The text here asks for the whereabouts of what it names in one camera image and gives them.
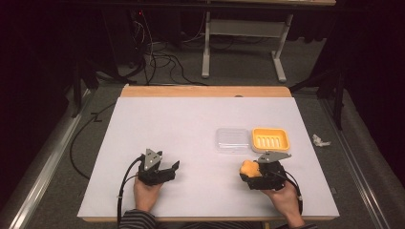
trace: table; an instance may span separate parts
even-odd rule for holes
[[[212,2],[247,2],[262,4],[288,4],[288,5],[313,5],[313,6],[334,6],[335,0],[217,0]],[[202,56],[202,77],[209,77],[210,48],[209,38],[211,34],[235,35],[235,36],[258,36],[279,38],[276,51],[271,51],[271,58],[277,73],[278,80],[282,83],[287,81],[281,64],[280,55],[283,50],[289,27],[291,26],[293,14],[288,14],[283,22],[263,22],[245,20],[223,20],[211,19],[210,12],[205,14],[205,44]]]
[[[280,219],[269,199],[249,190],[239,178],[242,162],[256,159],[258,154],[223,154],[215,148],[217,128],[251,129],[258,125],[282,127],[288,132],[292,157],[281,162],[300,184],[304,219],[338,217],[287,88],[197,86],[123,89],[78,216],[87,221],[115,221],[123,175],[129,164],[150,148],[163,151],[161,169],[181,162],[176,179],[163,185],[152,211],[157,220]],[[132,186],[133,180],[125,186],[123,212],[134,208]]]

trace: striped sleeve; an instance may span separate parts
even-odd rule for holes
[[[137,209],[126,211],[119,224],[119,229],[155,229],[155,217]]]
[[[304,226],[300,227],[294,227],[294,228],[289,228],[287,224],[277,227],[276,229],[318,229],[318,226],[316,224],[306,224]]]

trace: black cable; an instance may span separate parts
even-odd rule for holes
[[[154,62],[154,65],[151,65],[152,67],[154,67],[154,72],[156,70],[156,68],[162,68],[162,67],[166,67],[170,62],[173,62],[175,65],[171,68],[170,70],[170,78],[178,84],[181,84],[179,82],[177,82],[176,80],[173,79],[173,77],[171,76],[173,69],[177,66],[177,64],[179,64],[179,66],[181,67],[181,77],[187,81],[187,83],[182,83],[182,85],[188,85],[188,84],[192,84],[192,85],[203,85],[203,86],[208,86],[207,84],[201,83],[201,82],[194,82],[189,80],[187,77],[185,77],[184,75],[184,67],[182,66],[180,60],[173,54],[166,54],[163,52],[159,52],[158,54],[151,54],[152,56],[152,60]],[[157,60],[158,59],[166,59],[168,60],[167,63],[165,63],[163,66],[157,66]],[[150,84],[150,82],[152,81],[152,77],[148,80],[147,85]]]
[[[301,195],[300,187],[298,186],[298,182],[295,180],[295,178],[292,176],[292,174],[290,174],[287,171],[285,171],[285,172],[286,172],[286,174],[290,175],[295,182],[292,181],[290,178],[284,177],[284,176],[282,176],[282,175],[280,175],[278,173],[274,173],[274,172],[271,172],[271,173],[274,174],[275,176],[283,178],[284,180],[286,180],[287,182],[292,184],[292,186],[294,186],[295,190],[297,191],[297,196],[298,196],[298,198],[297,198],[297,200],[298,200],[298,210],[300,211],[300,215],[302,215],[303,214],[303,209],[304,209],[304,203],[303,203],[303,198],[302,198],[302,195]]]
[[[145,60],[144,60],[144,58],[142,57],[142,58],[140,59],[140,62],[139,62],[138,67],[137,67],[135,70],[133,70],[132,72],[130,72],[130,73],[124,75],[124,76],[121,76],[121,75],[119,75],[118,73],[115,73],[115,72],[112,71],[112,70],[109,70],[109,69],[107,69],[107,68],[104,68],[104,67],[101,66],[101,65],[98,65],[98,64],[97,64],[95,61],[93,61],[93,60],[86,59],[86,61],[87,61],[87,63],[88,63],[93,69],[99,70],[100,72],[103,72],[103,73],[106,73],[107,75],[109,75],[109,76],[111,76],[113,79],[115,79],[116,81],[121,82],[121,83],[125,83],[125,84],[126,84],[126,83],[128,83],[128,84],[136,84],[137,81],[136,81],[136,80],[130,80],[129,77],[138,74],[138,73],[139,73],[140,71],[142,71],[142,69],[145,67]],[[103,79],[103,80],[111,80],[110,78],[103,77],[103,76],[101,76],[101,75],[99,75],[99,74],[97,74],[96,77],[97,77],[97,78],[100,78],[100,79]]]
[[[121,182],[121,187],[119,188],[119,194],[118,194],[118,202],[117,202],[117,226],[119,228],[119,224],[121,223],[121,212],[122,212],[122,198],[123,198],[123,194],[124,194],[124,186],[125,183],[131,178],[128,178],[128,174],[131,171],[132,167],[142,159],[143,156],[138,157],[137,159],[135,159],[131,165],[128,167],[127,172],[125,173],[125,176]]]
[[[126,182],[128,182],[128,180],[130,180],[130,179],[132,179],[132,178],[134,178],[134,177],[136,177],[137,175],[133,175],[133,176],[131,176],[131,177],[128,177],[126,180],[125,180],[125,183]]]
[[[107,109],[109,109],[110,107],[112,107],[112,106],[115,105],[115,104],[116,104],[116,102],[114,102],[114,103],[108,105],[106,108],[102,109],[100,112],[94,113],[94,114],[93,114],[94,116],[93,116],[90,120],[88,120],[88,121],[80,128],[80,130],[75,134],[75,136],[74,136],[74,138],[73,138],[73,140],[72,140],[72,142],[71,142],[71,147],[70,147],[70,149],[69,149],[69,159],[70,159],[70,161],[71,161],[72,166],[74,167],[74,169],[75,169],[82,177],[84,177],[84,178],[86,178],[86,179],[90,179],[90,177],[87,176],[87,175],[85,175],[83,172],[81,172],[81,171],[77,168],[77,166],[75,165],[75,161],[74,161],[74,157],[73,157],[73,152],[74,152],[74,151],[73,151],[73,148],[74,148],[74,145],[75,145],[75,141],[76,141],[77,137],[80,135],[80,133],[81,133],[92,121],[96,120],[96,119],[98,118],[98,116],[99,116],[101,113],[103,113],[104,111],[106,111]]]
[[[148,79],[148,74],[146,73],[146,68],[143,69],[143,74],[145,75],[145,82],[146,82],[145,85],[149,86],[149,79]]]
[[[269,37],[259,37],[259,39],[257,41],[245,41],[245,40],[238,39],[239,37],[241,37],[241,36],[233,37],[235,43],[248,44],[248,45],[255,45],[255,44],[259,44],[259,43],[264,43],[269,39]]]
[[[227,50],[227,49],[229,49],[233,44],[234,44],[234,39],[233,38],[230,38],[230,44],[228,44],[226,47],[224,47],[224,48],[216,48],[216,47],[214,47],[214,46],[212,46],[212,42],[210,42],[209,43],[209,48],[211,48],[211,49],[213,49],[213,50],[222,50],[222,51],[224,51],[224,50]]]

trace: clear plastic container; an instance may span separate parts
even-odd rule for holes
[[[220,153],[245,154],[250,150],[249,131],[237,128],[218,129],[216,145]]]

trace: wooden table edge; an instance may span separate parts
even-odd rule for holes
[[[336,5],[335,0],[211,0],[211,2],[234,2],[234,3],[262,3],[262,4],[280,4],[280,5],[303,5],[332,7]]]
[[[125,86],[121,97],[291,97],[284,86]]]
[[[336,219],[337,217],[303,217],[304,220],[332,220]],[[82,218],[88,222],[117,222],[117,218],[115,217],[83,217]],[[156,218],[156,221],[159,222],[173,222],[173,221],[272,221],[272,220],[284,220],[283,217],[166,217],[166,218]]]

